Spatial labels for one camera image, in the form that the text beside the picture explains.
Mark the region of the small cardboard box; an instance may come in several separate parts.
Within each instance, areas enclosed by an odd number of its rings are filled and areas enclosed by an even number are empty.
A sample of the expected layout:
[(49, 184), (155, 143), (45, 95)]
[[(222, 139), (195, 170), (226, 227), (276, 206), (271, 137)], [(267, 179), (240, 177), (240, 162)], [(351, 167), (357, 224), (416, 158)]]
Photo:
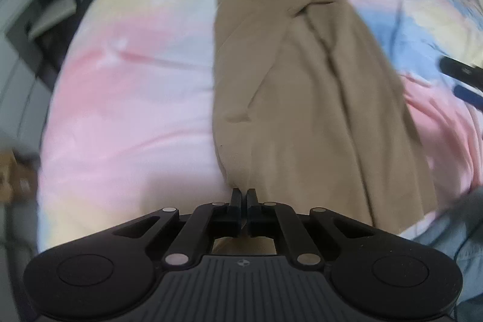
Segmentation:
[(37, 172), (19, 163), (11, 150), (1, 152), (0, 162), (1, 203), (11, 204), (34, 198), (38, 189)]

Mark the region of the pastel rainbow bed sheet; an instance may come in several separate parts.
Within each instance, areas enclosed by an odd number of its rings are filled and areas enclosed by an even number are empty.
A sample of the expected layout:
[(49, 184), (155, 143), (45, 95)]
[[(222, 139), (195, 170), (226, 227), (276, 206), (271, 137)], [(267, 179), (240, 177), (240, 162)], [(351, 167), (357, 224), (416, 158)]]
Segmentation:
[[(402, 77), (441, 208), (482, 184), (482, 114), (442, 56), (482, 54), (467, 0), (350, 0)], [(93, 0), (41, 148), (38, 249), (227, 194), (211, 132), (215, 0)]]

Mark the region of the tan brown trousers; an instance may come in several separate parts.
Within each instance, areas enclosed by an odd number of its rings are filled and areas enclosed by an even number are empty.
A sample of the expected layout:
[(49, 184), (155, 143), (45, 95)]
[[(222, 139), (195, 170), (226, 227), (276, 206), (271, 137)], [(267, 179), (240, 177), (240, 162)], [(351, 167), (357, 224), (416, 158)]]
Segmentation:
[(437, 206), (403, 84), (348, 0), (217, 0), (213, 134), (230, 186), (399, 234)]

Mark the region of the blue jeans leg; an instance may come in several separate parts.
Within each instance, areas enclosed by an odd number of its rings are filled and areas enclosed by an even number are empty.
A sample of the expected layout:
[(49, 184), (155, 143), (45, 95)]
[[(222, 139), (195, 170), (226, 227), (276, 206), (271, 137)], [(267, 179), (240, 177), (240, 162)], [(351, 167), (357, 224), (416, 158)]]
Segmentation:
[(453, 208), (431, 223), (414, 239), (452, 258), (463, 276), (455, 318), (482, 320), (482, 188), (462, 197)]

